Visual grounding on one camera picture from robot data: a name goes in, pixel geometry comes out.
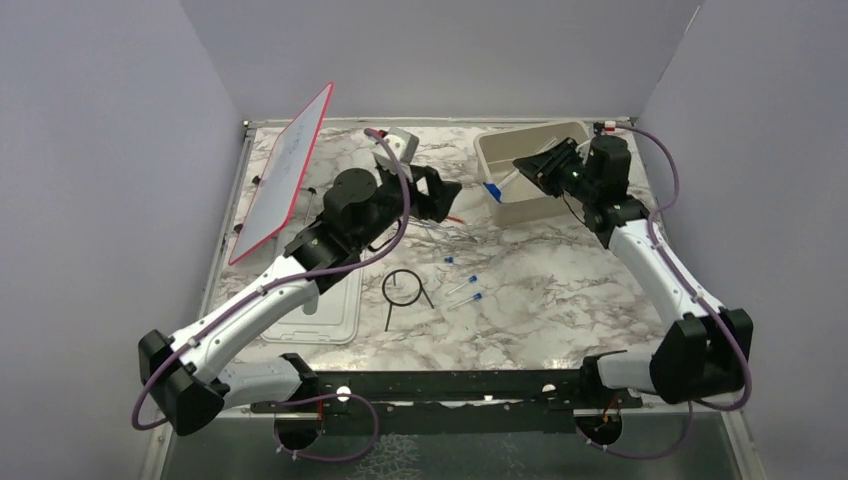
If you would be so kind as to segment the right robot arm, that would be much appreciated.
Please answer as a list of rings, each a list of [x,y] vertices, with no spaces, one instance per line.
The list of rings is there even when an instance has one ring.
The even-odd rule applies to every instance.
[[[514,160],[513,166],[542,193],[570,197],[585,226],[630,271],[654,305],[666,332],[647,351],[622,350],[588,358],[577,380],[579,398],[600,407],[617,390],[659,396],[669,404],[749,394],[748,357],[753,322],[706,292],[662,238],[657,215],[628,192],[631,153],[616,136],[596,136],[581,153],[566,138],[552,148]]]

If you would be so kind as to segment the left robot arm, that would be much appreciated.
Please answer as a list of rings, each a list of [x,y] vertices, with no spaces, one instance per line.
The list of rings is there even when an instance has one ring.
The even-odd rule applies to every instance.
[[[143,385],[131,414],[139,419],[152,398],[179,436],[191,435],[226,408],[276,393],[298,411],[313,401],[314,384],[292,362],[274,360],[247,368],[232,359],[288,313],[317,301],[352,271],[376,262],[403,237],[409,219],[444,221],[462,189],[432,167],[414,166],[400,178],[380,167],[342,171],[323,196],[323,210],[248,287],[212,314],[166,335],[157,329],[138,342]]]

